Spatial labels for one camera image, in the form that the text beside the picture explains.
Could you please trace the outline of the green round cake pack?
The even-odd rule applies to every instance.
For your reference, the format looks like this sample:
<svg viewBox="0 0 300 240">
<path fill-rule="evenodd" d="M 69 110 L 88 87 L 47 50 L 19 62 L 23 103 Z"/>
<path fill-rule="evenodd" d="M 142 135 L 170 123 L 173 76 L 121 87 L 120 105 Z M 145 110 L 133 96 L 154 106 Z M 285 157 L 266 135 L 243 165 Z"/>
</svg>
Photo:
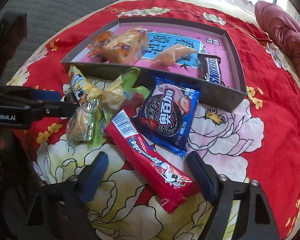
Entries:
<svg viewBox="0 0 300 240">
<path fill-rule="evenodd" d="M 94 124 L 100 106 L 99 99 L 80 105 L 66 125 L 68 141 L 91 141 L 94 135 Z"/>
</svg>

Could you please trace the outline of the yellow bread snack pack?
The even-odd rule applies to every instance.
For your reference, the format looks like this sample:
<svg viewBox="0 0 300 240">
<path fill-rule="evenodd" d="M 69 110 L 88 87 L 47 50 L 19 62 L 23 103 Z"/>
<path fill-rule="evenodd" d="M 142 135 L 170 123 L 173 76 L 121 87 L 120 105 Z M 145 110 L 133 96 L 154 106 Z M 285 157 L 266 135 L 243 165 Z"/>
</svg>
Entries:
<svg viewBox="0 0 300 240">
<path fill-rule="evenodd" d="M 101 97 L 102 92 L 73 64 L 70 65 L 68 81 L 80 105 Z"/>
</svg>

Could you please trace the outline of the orange peanut snack pack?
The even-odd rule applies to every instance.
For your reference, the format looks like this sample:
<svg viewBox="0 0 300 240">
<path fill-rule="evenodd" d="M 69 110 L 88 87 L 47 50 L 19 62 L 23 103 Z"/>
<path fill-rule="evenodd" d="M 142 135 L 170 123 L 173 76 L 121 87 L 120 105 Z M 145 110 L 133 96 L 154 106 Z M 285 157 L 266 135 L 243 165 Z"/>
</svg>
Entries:
<svg viewBox="0 0 300 240">
<path fill-rule="evenodd" d="M 105 33 L 95 36 L 87 46 L 89 50 L 88 57 L 103 57 L 105 46 L 113 39 L 112 35 L 111 31 L 106 31 Z"/>
</svg>

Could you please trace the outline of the red wafer snack bar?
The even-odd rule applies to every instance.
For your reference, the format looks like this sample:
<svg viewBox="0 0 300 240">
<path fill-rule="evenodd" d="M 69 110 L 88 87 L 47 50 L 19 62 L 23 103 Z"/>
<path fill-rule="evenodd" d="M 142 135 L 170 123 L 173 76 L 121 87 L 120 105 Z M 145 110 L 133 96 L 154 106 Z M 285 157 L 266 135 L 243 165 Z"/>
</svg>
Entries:
<svg viewBox="0 0 300 240">
<path fill-rule="evenodd" d="M 198 183 L 154 150 L 124 110 L 111 119 L 106 132 L 157 193 L 160 205 L 167 213 L 172 213 L 189 197 L 199 194 Z"/>
</svg>

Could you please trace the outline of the green milk candy pack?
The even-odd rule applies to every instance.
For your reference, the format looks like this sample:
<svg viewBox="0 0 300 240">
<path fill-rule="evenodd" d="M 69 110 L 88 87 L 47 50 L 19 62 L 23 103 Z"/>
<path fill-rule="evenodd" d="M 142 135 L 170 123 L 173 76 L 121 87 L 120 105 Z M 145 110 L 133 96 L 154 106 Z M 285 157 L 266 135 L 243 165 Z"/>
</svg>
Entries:
<svg viewBox="0 0 300 240">
<path fill-rule="evenodd" d="M 129 68 L 102 91 L 105 114 L 116 114 L 126 106 L 139 106 L 147 99 L 150 91 L 144 86 L 134 86 L 139 75 L 139 68 Z"/>
</svg>

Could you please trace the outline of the rice cracker snack pack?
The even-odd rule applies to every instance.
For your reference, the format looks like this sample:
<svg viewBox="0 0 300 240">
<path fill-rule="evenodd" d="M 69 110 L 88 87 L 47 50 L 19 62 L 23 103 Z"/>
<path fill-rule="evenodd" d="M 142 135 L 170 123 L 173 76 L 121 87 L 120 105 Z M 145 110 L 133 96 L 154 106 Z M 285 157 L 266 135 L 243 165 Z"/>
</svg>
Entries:
<svg viewBox="0 0 300 240">
<path fill-rule="evenodd" d="M 114 64 L 134 65 L 148 49 L 148 31 L 132 28 L 105 45 L 103 56 Z"/>
</svg>

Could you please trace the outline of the blue Oreo cookie pack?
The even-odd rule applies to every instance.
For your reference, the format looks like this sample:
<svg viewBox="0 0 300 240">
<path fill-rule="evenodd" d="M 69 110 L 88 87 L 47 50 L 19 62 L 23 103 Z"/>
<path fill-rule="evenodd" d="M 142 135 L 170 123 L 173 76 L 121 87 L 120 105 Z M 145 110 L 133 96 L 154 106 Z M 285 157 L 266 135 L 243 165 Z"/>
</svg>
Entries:
<svg viewBox="0 0 300 240">
<path fill-rule="evenodd" d="M 154 86 L 133 123 L 142 135 L 185 158 L 200 87 L 152 75 Z"/>
</svg>

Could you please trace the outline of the orange wafer biscuit pack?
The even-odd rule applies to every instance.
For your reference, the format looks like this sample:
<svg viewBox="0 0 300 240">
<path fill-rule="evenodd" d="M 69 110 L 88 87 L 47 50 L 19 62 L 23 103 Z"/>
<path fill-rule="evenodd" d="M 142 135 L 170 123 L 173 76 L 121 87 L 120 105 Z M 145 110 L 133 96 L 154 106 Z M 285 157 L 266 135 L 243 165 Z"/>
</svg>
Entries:
<svg viewBox="0 0 300 240">
<path fill-rule="evenodd" d="M 198 51 L 182 44 L 175 44 L 159 53 L 152 61 L 151 65 L 171 66 L 190 54 L 197 54 Z"/>
</svg>

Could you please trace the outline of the Snickers chocolate bar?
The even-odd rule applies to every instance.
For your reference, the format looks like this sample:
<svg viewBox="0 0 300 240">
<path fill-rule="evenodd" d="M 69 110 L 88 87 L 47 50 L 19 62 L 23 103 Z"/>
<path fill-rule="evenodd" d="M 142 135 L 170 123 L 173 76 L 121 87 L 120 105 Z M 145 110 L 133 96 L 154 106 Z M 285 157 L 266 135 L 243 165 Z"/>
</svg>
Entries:
<svg viewBox="0 0 300 240">
<path fill-rule="evenodd" d="M 217 85 L 225 85 L 221 73 L 221 58 L 212 54 L 198 54 L 198 77 Z"/>
</svg>

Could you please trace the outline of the red floral cloth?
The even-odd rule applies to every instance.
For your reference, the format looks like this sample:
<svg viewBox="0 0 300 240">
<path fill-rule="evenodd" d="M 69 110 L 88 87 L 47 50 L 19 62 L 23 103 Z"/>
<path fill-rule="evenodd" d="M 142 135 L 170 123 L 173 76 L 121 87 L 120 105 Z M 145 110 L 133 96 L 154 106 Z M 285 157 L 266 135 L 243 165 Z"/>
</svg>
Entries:
<svg viewBox="0 0 300 240">
<path fill-rule="evenodd" d="M 300 83 L 291 64 L 246 12 L 226 2 L 120 0 L 70 24 L 42 45 L 16 72 L 10 85 L 67 94 L 61 59 L 105 24 L 136 16 L 168 17 L 219 27 L 228 32 L 246 76 L 248 95 L 228 113 L 199 105 L 187 144 L 231 180 L 261 183 L 273 210 L 280 239 L 291 238 L 300 216 Z M 66 143 L 66 119 L 36 122 L 17 135 L 36 174 L 50 184 L 66 180 L 91 163 L 98 152 L 109 169 L 87 206 L 88 218 L 102 239 L 198 239 L 211 214 L 201 194 L 169 214 L 153 190 L 107 141 Z"/>
</svg>

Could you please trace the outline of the grey cardboard box tray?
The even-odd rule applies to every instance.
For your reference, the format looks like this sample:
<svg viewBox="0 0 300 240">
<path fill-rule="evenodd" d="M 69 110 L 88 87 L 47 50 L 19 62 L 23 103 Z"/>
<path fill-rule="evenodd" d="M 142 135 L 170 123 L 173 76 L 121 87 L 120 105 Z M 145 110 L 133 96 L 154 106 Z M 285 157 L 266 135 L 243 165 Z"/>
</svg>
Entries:
<svg viewBox="0 0 300 240">
<path fill-rule="evenodd" d="M 151 87 L 151 75 L 200 88 L 199 101 L 233 111 L 246 96 L 245 75 L 228 31 L 165 17 L 113 20 L 76 45 L 63 59 L 85 75 L 115 80 L 131 67 L 137 85 Z"/>
</svg>

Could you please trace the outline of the pink quilted blanket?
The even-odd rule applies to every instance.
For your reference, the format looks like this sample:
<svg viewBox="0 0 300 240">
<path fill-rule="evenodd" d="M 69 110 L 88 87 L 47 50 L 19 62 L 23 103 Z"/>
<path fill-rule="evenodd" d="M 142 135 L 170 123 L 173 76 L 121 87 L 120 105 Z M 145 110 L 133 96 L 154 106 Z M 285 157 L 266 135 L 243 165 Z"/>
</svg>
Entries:
<svg viewBox="0 0 300 240">
<path fill-rule="evenodd" d="M 255 4 L 255 17 L 261 29 L 292 61 L 300 79 L 300 24 L 279 6 L 265 1 Z"/>
</svg>

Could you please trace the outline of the beige bed sheet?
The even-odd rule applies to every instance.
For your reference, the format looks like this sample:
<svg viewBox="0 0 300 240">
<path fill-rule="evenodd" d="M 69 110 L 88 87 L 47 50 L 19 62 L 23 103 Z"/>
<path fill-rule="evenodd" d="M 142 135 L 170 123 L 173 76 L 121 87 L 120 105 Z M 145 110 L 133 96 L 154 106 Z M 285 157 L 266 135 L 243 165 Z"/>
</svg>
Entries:
<svg viewBox="0 0 300 240">
<path fill-rule="evenodd" d="M 60 89 L 61 58 L 79 42 L 120 17 L 171 17 L 228 31 L 240 56 L 249 95 L 256 106 L 267 99 L 294 101 L 300 79 L 289 57 L 257 23 L 255 12 L 225 0 L 120 0 L 70 23 L 50 37 L 9 80 L 11 86 Z"/>
</svg>

